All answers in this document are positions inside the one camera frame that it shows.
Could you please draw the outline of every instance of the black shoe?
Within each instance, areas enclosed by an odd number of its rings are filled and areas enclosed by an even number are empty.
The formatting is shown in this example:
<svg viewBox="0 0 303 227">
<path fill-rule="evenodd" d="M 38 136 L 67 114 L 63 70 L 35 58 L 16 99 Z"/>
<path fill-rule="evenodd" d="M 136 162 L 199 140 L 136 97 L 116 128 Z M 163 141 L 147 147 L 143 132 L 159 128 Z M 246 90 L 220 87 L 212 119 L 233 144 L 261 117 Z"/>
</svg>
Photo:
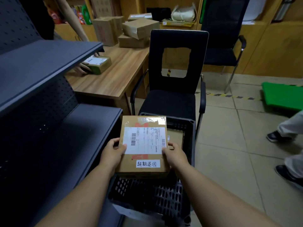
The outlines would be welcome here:
<svg viewBox="0 0 303 227">
<path fill-rule="evenodd" d="M 289 142 L 292 141 L 292 137 L 282 137 L 278 131 L 267 134 L 267 139 L 272 143 L 276 142 Z"/>
<path fill-rule="evenodd" d="M 278 175 L 280 175 L 290 183 L 294 184 L 299 189 L 303 190 L 303 179 L 295 178 L 294 176 L 292 176 L 285 165 L 276 166 L 275 171 Z"/>
</svg>

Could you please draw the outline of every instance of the tabletop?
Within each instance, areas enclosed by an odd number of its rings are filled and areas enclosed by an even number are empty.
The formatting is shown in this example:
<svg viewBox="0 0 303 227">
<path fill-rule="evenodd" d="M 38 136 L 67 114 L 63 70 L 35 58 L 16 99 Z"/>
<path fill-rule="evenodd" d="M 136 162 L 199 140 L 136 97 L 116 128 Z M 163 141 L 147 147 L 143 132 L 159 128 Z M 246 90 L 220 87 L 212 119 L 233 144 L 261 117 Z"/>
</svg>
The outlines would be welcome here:
<svg viewBox="0 0 303 227">
<path fill-rule="evenodd" d="M 73 90 L 86 95 L 120 99 L 139 72 L 149 54 L 147 48 L 120 48 L 103 46 L 101 56 L 110 57 L 112 65 L 102 74 L 77 77 L 66 75 Z"/>
</svg>

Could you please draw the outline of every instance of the chair seat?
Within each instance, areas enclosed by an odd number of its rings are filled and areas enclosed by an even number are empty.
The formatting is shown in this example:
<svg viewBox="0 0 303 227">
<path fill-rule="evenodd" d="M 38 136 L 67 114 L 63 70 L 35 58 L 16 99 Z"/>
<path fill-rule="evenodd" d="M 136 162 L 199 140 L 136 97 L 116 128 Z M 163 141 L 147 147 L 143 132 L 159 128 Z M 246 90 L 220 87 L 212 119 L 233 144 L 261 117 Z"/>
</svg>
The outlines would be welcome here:
<svg viewBox="0 0 303 227">
<path fill-rule="evenodd" d="M 152 90 L 147 95 L 140 112 L 173 116 L 196 121 L 194 94 Z"/>
<path fill-rule="evenodd" d="M 237 59 L 231 48 L 207 48 L 204 64 L 236 66 Z"/>
</svg>

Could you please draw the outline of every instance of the hand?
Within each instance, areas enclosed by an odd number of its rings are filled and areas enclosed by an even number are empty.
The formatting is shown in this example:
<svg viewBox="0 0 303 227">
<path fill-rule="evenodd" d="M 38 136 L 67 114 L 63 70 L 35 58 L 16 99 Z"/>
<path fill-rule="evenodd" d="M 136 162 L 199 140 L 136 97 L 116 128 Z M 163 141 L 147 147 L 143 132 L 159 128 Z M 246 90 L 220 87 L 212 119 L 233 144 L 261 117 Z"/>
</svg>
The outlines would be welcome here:
<svg viewBox="0 0 303 227">
<path fill-rule="evenodd" d="M 180 167 L 189 165 L 186 154 L 176 143 L 169 142 L 169 146 L 172 146 L 174 149 L 170 150 L 163 147 L 162 153 L 166 155 L 167 161 L 172 169 L 178 170 Z"/>
<path fill-rule="evenodd" d="M 89 71 L 89 72 L 92 72 L 92 70 L 91 70 L 89 67 L 87 67 L 86 64 L 88 64 L 88 63 L 82 62 L 82 63 L 78 64 L 77 67 L 74 68 L 74 70 L 77 72 L 77 74 L 78 74 L 79 76 L 83 76 L 83 75 L 86 75 L 86 74 L 87 74 L 87 72 L 85 72 L 83 69 L 85 69 L 85 70 L 87 70 L 87 71 Z"/>
<path fill-rule="evenodd" d="M 124 144 L 120 148 L 114 147 L 120 138 L 111 139 L 101 153 L 100 166 L 109 170 L 111 176 L 114 175 L 115 169 L 121 161 L 121 155 L 125 153 L 127 145 Z"/>
</svg>

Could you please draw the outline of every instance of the wooden desk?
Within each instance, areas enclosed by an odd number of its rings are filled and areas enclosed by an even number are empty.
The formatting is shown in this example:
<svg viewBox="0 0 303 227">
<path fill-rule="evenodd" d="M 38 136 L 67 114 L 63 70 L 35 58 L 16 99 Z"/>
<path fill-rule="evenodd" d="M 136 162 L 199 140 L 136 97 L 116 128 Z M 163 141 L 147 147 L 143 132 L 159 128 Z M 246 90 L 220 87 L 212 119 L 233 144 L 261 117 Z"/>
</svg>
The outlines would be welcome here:
<svg viewBox="0 0 303 227">
<path fill-rule="evenodd" d="M 66 79 L 80 97 L 99 97 L 95 102 L 85 102 L 120 107 L 123 115 L 131 114 L 126 91 L 130 92 L 143 72 L 147 69 L 149 47 L 144 49 L 119 48 L 104 46 L 101 56 L 110 57 L 112 65 L 101 75 L 82 77 L 66 75 Z"/>
</svg>

